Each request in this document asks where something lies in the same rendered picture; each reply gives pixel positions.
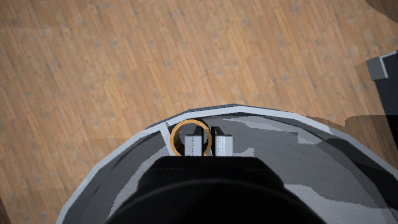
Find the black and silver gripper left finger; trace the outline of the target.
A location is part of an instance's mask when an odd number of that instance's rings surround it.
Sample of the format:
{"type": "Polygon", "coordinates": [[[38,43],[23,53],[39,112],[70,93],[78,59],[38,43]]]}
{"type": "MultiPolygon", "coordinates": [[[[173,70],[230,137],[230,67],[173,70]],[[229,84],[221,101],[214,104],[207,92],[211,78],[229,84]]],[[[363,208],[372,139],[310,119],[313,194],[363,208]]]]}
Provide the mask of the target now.
{"type": "Polygon", "coordinates": [[[196,126],[193,134],[185,135],[185,156],[204,156],[204,129],[196,126]]]}

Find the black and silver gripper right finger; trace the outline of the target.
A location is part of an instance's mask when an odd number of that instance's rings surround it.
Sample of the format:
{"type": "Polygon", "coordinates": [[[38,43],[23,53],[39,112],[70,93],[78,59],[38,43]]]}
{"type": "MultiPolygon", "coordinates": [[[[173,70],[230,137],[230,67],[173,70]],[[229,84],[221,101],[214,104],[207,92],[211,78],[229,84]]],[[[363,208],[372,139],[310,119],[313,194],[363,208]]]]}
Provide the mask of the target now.
{"type": "Polygon", "coordinates": [[[218,126],[211,126],[212,156],[233,156],[233,136],[224,134],[218,126]]]}

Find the grey two-compartment sorting bin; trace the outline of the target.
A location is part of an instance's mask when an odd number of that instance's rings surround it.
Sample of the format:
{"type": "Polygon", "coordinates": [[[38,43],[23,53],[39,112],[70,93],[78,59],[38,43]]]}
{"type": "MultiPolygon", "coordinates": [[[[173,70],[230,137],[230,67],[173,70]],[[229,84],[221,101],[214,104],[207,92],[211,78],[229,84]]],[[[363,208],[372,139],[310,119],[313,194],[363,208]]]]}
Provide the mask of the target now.
{"type": "Polygon", "coordinates": [[[398,50],[365,62],[398,150],[398,50]]]}

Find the bronze bushing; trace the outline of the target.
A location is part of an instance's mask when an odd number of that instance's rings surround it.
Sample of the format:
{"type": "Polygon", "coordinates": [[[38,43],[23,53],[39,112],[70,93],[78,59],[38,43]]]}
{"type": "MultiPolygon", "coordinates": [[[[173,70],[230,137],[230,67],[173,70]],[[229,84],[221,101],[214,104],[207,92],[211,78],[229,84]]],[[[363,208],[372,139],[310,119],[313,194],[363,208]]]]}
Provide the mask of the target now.
{"type": "Polygon", "coordinates": [[[208,135],[206,143],[204,144],[204,156],[206,156],[208,154],[208,152],[210,151],[210,148],[212,145],[212,135],[211,135],[211,131],[208,127],[208,124],[199,118],[188,118],[188,119],[183,120],[182,122],[178,123],[173,128],[172,133],[170,135],[170,146],[173,150],[173,153],[176,156],[185,156],[185,145],[182,144],[182,142],[179,138],[179,132],[180,132],[181,127],[186,123],[195,123],[195,124],[200,125],[203,129],[205,129],[205,131],[208,135]]]}

